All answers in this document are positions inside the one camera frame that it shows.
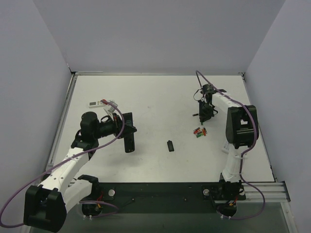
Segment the black tv remote control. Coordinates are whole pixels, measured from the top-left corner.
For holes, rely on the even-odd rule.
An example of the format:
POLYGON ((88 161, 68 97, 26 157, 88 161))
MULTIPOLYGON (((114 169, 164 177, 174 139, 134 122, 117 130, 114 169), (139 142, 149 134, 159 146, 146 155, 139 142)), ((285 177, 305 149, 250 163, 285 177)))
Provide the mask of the black tv remote control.
POLYGON ((135 139, 134 133, 136 128, 133 125, 133 114, 132 112, 123 114, 125 119, 125 127, 123 131, 124 139, 124 150, 126 153, 131 153, 135 151, 135 139))

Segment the black battery cover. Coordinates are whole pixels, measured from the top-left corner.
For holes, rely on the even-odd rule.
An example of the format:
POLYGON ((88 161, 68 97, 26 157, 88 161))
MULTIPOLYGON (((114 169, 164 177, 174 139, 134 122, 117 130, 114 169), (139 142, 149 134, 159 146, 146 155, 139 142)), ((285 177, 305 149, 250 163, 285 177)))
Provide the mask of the black battery cover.
POLYGON ((168 146, 169 152, 173 152, 174 151, 173 142, 171 140, 167 141, 167 146, 168 146))

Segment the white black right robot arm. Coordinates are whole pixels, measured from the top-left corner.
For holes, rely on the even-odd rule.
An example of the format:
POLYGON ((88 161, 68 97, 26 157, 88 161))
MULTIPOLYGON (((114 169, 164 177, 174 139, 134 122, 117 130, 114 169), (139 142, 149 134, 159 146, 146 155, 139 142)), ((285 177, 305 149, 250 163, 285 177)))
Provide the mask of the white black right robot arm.
POLYGON ((225 91, 215 90, 210 84, 198 90, 202 97, 199 104, 199 121, 201 124, 212 119, 219 108, 226 113, 225 138, 227 143, 227 161, 219 182, 222 192, 238 194, 242 189, 242 167, 246 154, 259 137, 257 109, 253 105, 237 103, 225 91))

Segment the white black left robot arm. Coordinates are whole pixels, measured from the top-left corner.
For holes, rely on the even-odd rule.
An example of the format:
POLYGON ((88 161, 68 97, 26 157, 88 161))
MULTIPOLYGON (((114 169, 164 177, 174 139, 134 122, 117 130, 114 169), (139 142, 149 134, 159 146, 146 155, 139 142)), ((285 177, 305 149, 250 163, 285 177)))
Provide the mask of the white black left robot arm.
POLYGON ((67 213, 83 198, 99 196, 98 178, 82 175, 74 184, 73 178, 91 159, 99 146, 99 139, 113 135, 124 139, 124 150, 135 150, 133 114, 119 116, 113 113, 104 122, 95 112, 86 112, 81 117, 80 130, 60 166, 38 186, 30 186, 25 194, 23 223, 27 226, 58 232, 65 223, 67 213))

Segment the long white remote control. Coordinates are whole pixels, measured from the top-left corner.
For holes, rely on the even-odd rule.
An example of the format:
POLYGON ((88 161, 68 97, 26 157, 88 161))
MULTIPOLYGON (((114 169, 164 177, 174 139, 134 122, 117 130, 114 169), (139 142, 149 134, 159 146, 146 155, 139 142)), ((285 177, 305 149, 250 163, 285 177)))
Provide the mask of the long white remote control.
POLYGON ((118 105, 112 101, 112 100, 99 100, 99 101, 93 101, 93 102, 90 102, 88 104, 88 107, 89 108, 114 108, 114 107, 117 107, 118 105))

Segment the small white remote right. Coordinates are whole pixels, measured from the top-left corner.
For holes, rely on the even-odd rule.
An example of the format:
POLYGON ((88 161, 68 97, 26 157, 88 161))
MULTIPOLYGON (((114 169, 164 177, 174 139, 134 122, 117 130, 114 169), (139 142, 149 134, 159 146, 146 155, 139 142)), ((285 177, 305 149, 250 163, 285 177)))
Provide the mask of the small white remote right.
POLYGON ((229 148, 230 148, 230 143, 225 140, 221 148, 222 152, 225 154, 229 154, 229 148))

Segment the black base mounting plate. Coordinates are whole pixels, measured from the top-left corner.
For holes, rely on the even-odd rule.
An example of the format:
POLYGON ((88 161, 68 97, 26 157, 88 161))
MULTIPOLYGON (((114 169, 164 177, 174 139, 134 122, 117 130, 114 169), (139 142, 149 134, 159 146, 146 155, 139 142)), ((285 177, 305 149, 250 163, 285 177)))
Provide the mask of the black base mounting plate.
POLYGON ((89 216, 121 214, 207 214, 217 210, 234 215, 236 203, 245 200, 241 183, 99 183, 95 194, 82 204, 89 216))

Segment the aluminium frame rail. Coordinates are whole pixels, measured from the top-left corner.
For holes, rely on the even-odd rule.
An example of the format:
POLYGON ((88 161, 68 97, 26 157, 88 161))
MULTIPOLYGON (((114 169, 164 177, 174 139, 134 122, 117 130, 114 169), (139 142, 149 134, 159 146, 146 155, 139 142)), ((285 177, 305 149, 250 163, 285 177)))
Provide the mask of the aluminium frame rail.
MULTIPOLYGON (((284 182, 251 183, 258 188, 264 195, 266 202, 290 202, 287 186, 284 182)), ((246 201, 260 203, 263 201, 262 195, 252 186, 243 183, 246 201)))

